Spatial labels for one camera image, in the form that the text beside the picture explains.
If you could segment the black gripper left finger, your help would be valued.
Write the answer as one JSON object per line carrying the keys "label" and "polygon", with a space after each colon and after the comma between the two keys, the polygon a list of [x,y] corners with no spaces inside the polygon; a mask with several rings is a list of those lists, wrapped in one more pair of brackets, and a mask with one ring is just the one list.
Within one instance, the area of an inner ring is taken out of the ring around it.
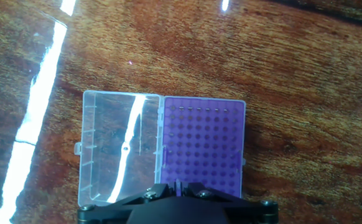
{"label": "black gripper left finger", "polygon": [[172,196],[168,184],[154,184],[145,192],[126,197],[105,206],[88,204],[77,211],[77,224],[160,223],[159,205]]}

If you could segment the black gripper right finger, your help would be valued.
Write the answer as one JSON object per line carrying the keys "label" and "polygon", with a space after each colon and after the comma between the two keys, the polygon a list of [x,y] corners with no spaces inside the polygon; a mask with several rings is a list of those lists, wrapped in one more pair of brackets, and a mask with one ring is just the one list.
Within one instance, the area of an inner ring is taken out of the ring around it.
{"label": "black gripper right finger", "polygon": [[215,215],[221,215],[228,223],[279,223],[279,206],[273,200],[247,201],[224,193],[202,183],[192,182],[183,188],[183,196],[193,197],[199,202],[208,202],[206,208],[214,205],[220,209]]}

